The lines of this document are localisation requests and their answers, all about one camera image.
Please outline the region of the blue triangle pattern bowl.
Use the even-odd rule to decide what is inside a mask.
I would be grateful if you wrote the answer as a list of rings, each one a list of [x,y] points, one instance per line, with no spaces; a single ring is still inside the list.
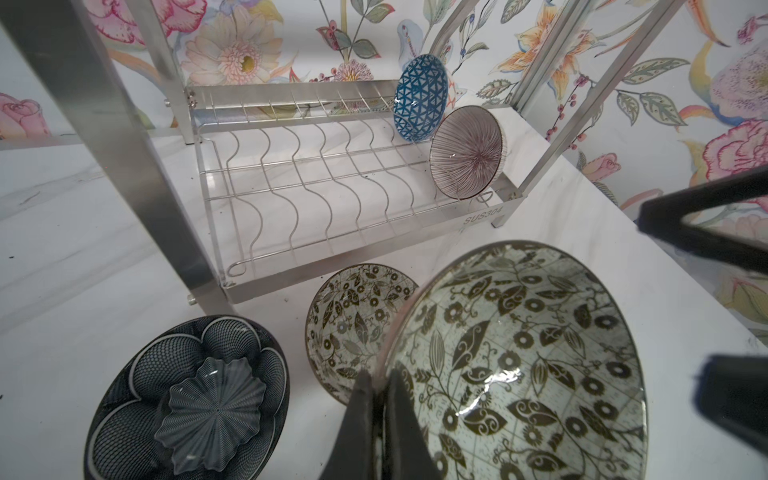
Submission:
[[[445,113],[449,79],[443,63],[430,54],[408,63],[395,92],[393,117],[398,134],[407,142],[431,137]]]

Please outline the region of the purple striped bowl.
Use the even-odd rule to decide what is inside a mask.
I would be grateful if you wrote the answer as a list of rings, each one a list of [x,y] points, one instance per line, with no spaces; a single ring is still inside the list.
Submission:
[[[507,146],[505,132],[489,110],[468,105],[452,111],[430,146],[430,173],[437,189],[456,200],[480,195],[503,172]]]

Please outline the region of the steel two-tier dish rack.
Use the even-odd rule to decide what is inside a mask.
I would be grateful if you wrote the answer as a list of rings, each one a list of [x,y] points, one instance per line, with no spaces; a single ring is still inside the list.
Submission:
[[[153,5],[129,5],[147,48],[156,62],[171,106],[183,131],[195,132],[196,119],[225,113],[218,130],[290,126],[291,120],[271,116],[254,120],[261,107],[291,105],[323,107],[350,100],[381,102],[393,110],[395,82],[282,83],[227,87],[182,86]],[[5,1],[1,24],[14,46],[55,100],[79,139],[185,284],[193,304],[207,314],[232,313],[238,303],[311,278],[431,240],[481,222],[502,226],[519,207],[559,150],[549,148],[522,184],[502,175],[491,185],[500,197],[496,206],[470,210],[464,201],[443,204],[408,215],[408,229],[355,249],[273,275],[228,286],[210,260],[179,200],[161,158],[143,127],[106,47],[79,1]]]

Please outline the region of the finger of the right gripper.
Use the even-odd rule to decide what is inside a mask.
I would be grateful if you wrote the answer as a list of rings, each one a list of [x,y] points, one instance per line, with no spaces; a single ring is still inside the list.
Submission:
[[[766,195],[767,168],[761,166],[648,200],[641,205],[636,224],[643,234],[694,256],[765,275],[765,242],[696,225],[692,215]]]
[[[698,413],[766,456],[767,357],[713,355],[697,380]]]

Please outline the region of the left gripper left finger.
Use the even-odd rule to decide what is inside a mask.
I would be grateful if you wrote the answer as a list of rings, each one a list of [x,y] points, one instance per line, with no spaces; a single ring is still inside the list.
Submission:
[[[370,480],[374,474],[374,389],[368,371],[359,372],[322,480]]]

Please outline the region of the dark navy petal bowl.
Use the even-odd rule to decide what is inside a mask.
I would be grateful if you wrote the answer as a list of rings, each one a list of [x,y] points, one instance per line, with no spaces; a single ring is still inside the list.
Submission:
[[[85,443],[87,479],[255,479],[287,419],[289,370],[275,337],[204,316],[145,345],[118,373]]]

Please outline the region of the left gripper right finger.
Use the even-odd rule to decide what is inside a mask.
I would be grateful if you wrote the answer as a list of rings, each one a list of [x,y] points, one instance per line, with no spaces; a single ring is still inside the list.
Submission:
[[[384,404],[383,479],[440,479],[422,436],[404,377],[389,375]]]

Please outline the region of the right aluminium corner post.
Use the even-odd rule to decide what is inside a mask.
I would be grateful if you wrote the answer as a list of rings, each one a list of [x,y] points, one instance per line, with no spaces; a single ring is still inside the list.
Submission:
[[[565,1],[562,6],[543,1],[539,9],[536,33],[525,32],[527,53],[531,59],[524,65],[522,76],[509,105],[522,114],[533,102],[538,89],[549,85],[558,96],[562,82],[576,73],[577,58],[599,44],[587,21],[597,8],[597,1]]]

